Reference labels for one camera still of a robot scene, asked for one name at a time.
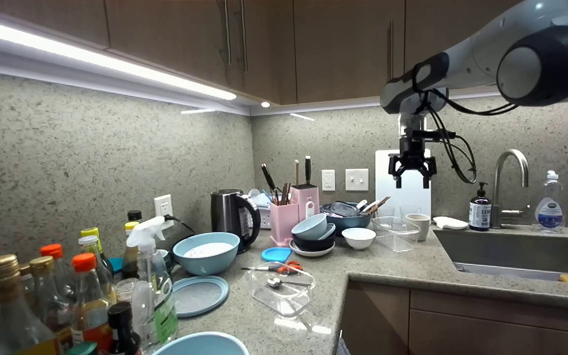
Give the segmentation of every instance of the countertop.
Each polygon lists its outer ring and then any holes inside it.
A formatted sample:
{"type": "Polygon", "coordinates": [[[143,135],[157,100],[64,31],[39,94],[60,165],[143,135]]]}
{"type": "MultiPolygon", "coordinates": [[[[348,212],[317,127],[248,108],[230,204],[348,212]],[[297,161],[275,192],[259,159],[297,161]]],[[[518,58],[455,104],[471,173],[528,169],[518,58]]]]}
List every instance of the countertop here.
{"type": "Polygon", "coordinates": [[[238,336],[252,355],[327,355],[336,342],[348,279],[568,307],[568,283],[457,271],[435,232],[429,230],[425,242],[415,242],[407,251],[392,251],[384,240],[376,238],[366,250],[336,244],[321,257],[293,255],[305,271],[313,273],[315,285],[307,307],[295,317],[283,317],[252,297],[252,289],[261,283],[252,277],[252,271],[240,269],[263,263],[259,250],[265,246],[271,246],[271,240],[267,232],[261,232],[250,250],[220,273],[230,285],[228,299],[206,315],[179,319],[177,334],[224,330],[238,336]]]}

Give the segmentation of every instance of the sink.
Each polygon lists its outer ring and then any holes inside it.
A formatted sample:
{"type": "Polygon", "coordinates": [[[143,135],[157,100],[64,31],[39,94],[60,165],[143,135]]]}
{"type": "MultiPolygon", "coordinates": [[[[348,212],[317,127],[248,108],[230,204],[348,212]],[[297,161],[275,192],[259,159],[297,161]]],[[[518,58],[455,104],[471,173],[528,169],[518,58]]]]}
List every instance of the sink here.
{"type": "Polygon", "coordinates": [[[459,271],[559,281],[568,273],[568,234],[435,230],[459,271]]]}

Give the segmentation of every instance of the speckled wall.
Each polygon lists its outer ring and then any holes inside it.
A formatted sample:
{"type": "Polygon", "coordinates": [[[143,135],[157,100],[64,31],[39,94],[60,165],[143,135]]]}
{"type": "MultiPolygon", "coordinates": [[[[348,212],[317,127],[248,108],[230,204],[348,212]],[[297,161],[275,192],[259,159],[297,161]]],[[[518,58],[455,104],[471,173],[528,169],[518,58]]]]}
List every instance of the speckled wall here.
{"type": "MultiPolygon", "coordinates": [[[[486,108],[500,104],[494,98],[461,100],[467,106],[486,108]]],[[[313,111],[315,117],[299,119],[291,115],[256,117],[254,159],[265,161],[279,182],[291,179],[291,159],[313,157],[315,177],[319,169],[336,169],[336,192],[321,192],[321,200],[372,196],[368,192],[344,192],[344,167],[370,167],[374,149],[396,147],[398,117],[380,108],[358,108],[338,111],[313,111]]],[[[478,179],[486,180],[486,192],[492,194],[494,163],[506,147],[524,151],[530,163],[530,186],[520,186],[518,163],[506,159],[502,167],[500,200],[506,206],[536,204],[545,169],[555,169],[561,180],[561,204],[568,222],[568,104],[543,108],[516,108],[504,115],[465,115],[453,108],[443,108],[441,117],[449,129],[455,129],[472,145],[478,179]]],[[[437,175],[433,177],[433,212],[467,218],[467,202],[474,194],[474,184],[461,182],[449,169],[449,159],[437,143],[429,143],[437,157],[437,175]]],[[[265,186],[256,169],[256,182],[265,186]]]]}
{"type": "Polygon", "coordinates": [[[121,251],[125,210],[151,216],[161,192],[204,230],[208,190],[254,184],[250,119],[179,109],[0,76],[0,251],[27,259],[48,240],[70,251],[90,224],[121,251]]]}

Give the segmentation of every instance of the black kettle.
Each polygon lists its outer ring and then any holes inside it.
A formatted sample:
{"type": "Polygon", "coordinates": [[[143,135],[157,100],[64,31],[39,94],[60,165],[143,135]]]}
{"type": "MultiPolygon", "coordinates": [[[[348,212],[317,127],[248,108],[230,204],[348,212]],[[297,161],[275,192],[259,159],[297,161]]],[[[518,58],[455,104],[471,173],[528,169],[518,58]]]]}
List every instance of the black kettle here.
{"type": "Polygon", "coordinates": [[[240,192],[240,188],[218,188],[210,192],[210,228],[238,234],[242,248],[248,248],[259,232],[259,212],[240,192]],[[252,218],[250,232],[242,208],[246,208],[252,218]]]}

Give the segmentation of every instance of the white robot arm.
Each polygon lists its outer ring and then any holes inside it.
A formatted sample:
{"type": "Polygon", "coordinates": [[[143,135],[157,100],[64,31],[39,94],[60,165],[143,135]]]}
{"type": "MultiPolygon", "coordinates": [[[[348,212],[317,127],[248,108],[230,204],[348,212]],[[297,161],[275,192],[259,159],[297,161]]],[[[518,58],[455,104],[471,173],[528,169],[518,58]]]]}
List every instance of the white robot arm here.
{"type": "Polygon", "coordinates": [[[522,0],[471,37],[384,84],[380,104],[390,113],[398,111],[403,125],[400,155],[388,165],[398,186],[403,169],[419,169],[427,184],[435,161],[423,157],[423,141],[455,133],[443,125],[425,131],[423,115],[435,113],[445,102],[461,108],[447,98],[447,88],[469,86],[496,86],[508,100],[484,113],[568,100],[568,0],[522,0]]]}

